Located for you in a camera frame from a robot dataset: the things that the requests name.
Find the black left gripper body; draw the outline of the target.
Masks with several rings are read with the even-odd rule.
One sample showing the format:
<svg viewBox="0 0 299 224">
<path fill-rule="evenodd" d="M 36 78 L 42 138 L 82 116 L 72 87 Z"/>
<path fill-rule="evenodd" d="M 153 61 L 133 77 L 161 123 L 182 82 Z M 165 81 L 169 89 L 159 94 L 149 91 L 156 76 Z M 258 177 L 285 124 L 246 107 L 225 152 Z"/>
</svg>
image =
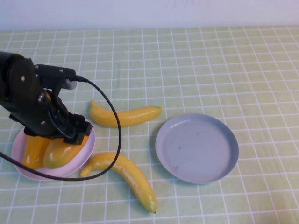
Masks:
<svg viewBox="0 0 299 224">
<path fill-rule="evenodd" d="M 30 136 L 76 138 L 78 115 L 72 114 L 50 90 L 21 91 L 9 97 L 10 118 Z"/>
</svg>

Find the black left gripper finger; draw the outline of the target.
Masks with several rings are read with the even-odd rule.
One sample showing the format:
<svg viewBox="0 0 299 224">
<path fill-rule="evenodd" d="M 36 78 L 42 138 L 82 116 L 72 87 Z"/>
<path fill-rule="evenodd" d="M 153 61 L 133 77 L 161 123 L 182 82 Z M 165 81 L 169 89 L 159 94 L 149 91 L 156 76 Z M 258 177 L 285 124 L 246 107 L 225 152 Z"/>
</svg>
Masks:
<svg viewBox="0 0 299 224">
<path fill-rule="evenodd" d="M 83 134 L 76 133 L 73 137 L 64 137 L 63 142 L 72 145 L 81 145 L 83 142 Z"/>
<path fill-rule="evenodd" d="M 75 134 L 90 135 L 93 126 L 83 115 L 73 114 L 71 119 L 75 128 Z"/>
</svg>

